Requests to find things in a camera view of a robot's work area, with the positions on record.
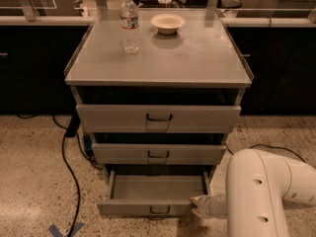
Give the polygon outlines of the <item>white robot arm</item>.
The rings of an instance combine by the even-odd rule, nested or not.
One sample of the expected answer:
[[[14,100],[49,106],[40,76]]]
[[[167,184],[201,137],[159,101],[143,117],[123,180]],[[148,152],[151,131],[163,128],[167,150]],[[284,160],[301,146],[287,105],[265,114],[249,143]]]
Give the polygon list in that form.
[[[316,169],[292,158],[244,149],[230,159],[226,193],[192,197],[201,218],[226,217],[229,237],[289,237],[284,209],[316,205]]]

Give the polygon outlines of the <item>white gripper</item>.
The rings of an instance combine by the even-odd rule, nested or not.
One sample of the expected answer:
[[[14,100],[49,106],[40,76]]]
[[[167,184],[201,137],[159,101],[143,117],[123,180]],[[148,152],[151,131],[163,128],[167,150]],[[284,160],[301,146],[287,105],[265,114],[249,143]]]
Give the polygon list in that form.
[[[190,201],[197,204],[197,208],[192,208],[192,212],[199,218],[227,217],[226,195],[196,196],[190,197]]]

